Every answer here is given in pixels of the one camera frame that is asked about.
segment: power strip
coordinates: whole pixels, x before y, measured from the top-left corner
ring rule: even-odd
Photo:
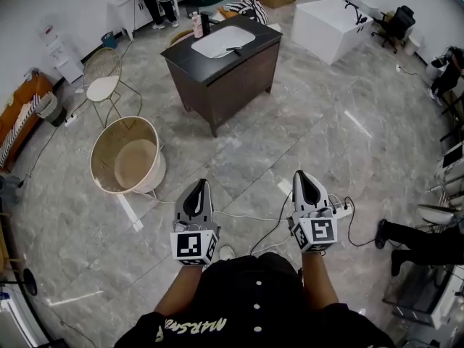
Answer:
[[[347,202],[347,209],[345,209],[344,206],[344,204],[335,204],[336,214],[333,214],[333,217],[337,220],[345,218],[346,216],[351,215],[353,213],[353,206],[351,205],[351,202]]]
[[[71,116],[69,116],[66,120],[65,120],[65,127],[67,128],[69,125],[71,125],[72,123],[74,123],[76,121],[78,117],[74,114],[72,114]]]

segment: black and white marker cube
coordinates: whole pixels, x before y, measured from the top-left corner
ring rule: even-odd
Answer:
[[[337,242],[336,219],[300,218],[292,232],[302,252],[322,252]]]
[[[209,265],[218,238],[213,230],[172,232],[171,249],[174,259],[183,265]]]

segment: office chair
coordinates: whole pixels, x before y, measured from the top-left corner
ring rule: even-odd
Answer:
[[[386,14],[382,13],[382,15],[382,20],[377,20],[376,18],[374,18],[374,20],[384,29],[385,34],[372,32],[371,35],[384,38],[385,40],[382,43],[382,48],[385,47],[385,43],[389,43],[394,49],[393,52],[396,54],[398,51],[394,45],[394,38],[402,40],[405,37],[407,29],[415,24],[415,19],[413,18],[414,12],[406,7],[406,5],[403,5],[397,9],[397,12],[388,22],[385,21]]]

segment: gray tile floor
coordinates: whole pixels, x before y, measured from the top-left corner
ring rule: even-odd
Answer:
[[[401,51],[393,55],[369,36],[329,67],[292,43],[293,13],[294,4],[268,9],[284,34],[272,94],[258,96],[217,138],[198,115],[184,111],[159,55],[190,22],[182,18],[175,30],[138,33],[123,58],[123,80],[142,93],[141,116],[153,122],[165,144],[167,172],[159,198],[172,201],[191,182],[207,178],[217,210],[276,218],[286,198],[279,183],[289,184],[295,170],[303,169],[331,193],[354,199],[354,241],[373,238],[382,217],[417,223],[415,206],[429,200],[423,192],[431,185],[439,136],[447,128],[421,77],[397,72],[395,65],[424,75],[423,65]],[[122,40],[118,50],[127,45]],[[84,100],[74,90],[59,91],[68,109]],[[134,115],[137,98],[123,86],[118,91],[120,110]],[[102,115],[106,110],[108,104],[99,106]],[[61,326],[60,316],[98,347],[111,347],[154,308],[178,272],[168,236],[173,206],[130,194],[125,198],[133,210],[130,219],[116,196],[100,191],[91,178],[89,154],[102,127],[89,103],[77,113],[74,124],[54,135],[54,127],[43,123],[22,151],[13,170],[20,177],[53,137],[13,210],[13,229],[20,254],[36,275],[39,294],[33,303],[49,330],[74,347],[91,347]],[[113,111],[109,119],[116,117]],[[285,213],[290,211],[287,204]],[[230,244],[237,255],[247,254],[275,224],[220,213],[215,218],[223,228],[220,245]],[[328,271],[340,300],[353,310],[364,308],[385,328],[392,319],[381,302],[389,250],[351,246],[348,224],[349,218],[340,222],[340,242],[325,256]],[[286,237],[283,223],[262,245]],[[299,267],[295,241],[278,251]]]

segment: striped cloth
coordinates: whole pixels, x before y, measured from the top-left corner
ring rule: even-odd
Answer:
[[[266,10],[258,0],[241,0],[238,3],[226,4],[223,8],[228,12],[237,12],[250,20],[256,20],[263,25],[268,23]]]
[[[23,115],[24,117],[21,117],[21,119],[16,120],[13,128],[8,132],[7,137],[3,140],[3,143],[1,144],[0,166],[2,167],[5,161],[7,160],[9,150],[12,148],[13,143],[16,141],[17,136],[20,134],[20,131],[22,130],[22,127],[29,120],[29,117],[36,111],[37,106],[42,106],[43,101],[41,100],[40,96],[34,94],[32,101],[30,101],[29,103],[29,110],[26,112],[25,115]]]

